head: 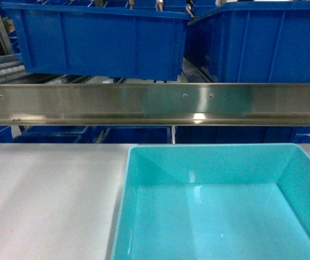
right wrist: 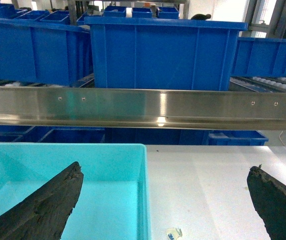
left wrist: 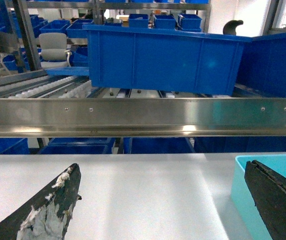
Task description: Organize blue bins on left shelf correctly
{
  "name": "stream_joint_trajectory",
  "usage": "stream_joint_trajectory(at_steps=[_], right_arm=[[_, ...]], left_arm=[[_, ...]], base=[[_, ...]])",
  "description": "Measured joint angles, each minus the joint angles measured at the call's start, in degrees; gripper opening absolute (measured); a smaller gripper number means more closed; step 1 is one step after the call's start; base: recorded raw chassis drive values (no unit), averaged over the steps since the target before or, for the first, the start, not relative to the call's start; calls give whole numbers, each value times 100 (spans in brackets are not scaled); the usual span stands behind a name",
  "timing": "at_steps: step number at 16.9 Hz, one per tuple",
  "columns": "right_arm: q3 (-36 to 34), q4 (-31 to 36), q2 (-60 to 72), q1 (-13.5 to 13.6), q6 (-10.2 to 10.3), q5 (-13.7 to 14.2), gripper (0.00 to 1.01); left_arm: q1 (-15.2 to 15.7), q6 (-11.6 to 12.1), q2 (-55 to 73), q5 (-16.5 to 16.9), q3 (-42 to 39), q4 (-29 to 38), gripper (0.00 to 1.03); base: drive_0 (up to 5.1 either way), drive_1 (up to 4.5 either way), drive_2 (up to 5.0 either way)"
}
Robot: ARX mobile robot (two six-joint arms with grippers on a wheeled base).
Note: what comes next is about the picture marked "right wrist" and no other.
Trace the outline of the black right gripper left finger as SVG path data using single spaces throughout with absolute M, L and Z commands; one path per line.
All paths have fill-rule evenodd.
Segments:
M 0 215 L 0 240 L 59 240 L 79 200 L 84 174 L 75 161 Z

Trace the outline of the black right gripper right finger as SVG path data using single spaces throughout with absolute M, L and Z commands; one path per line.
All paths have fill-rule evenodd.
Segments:
M 286 240 L 286 185 L 252 166 L 247 186 L 255 211 L 272 240 Z

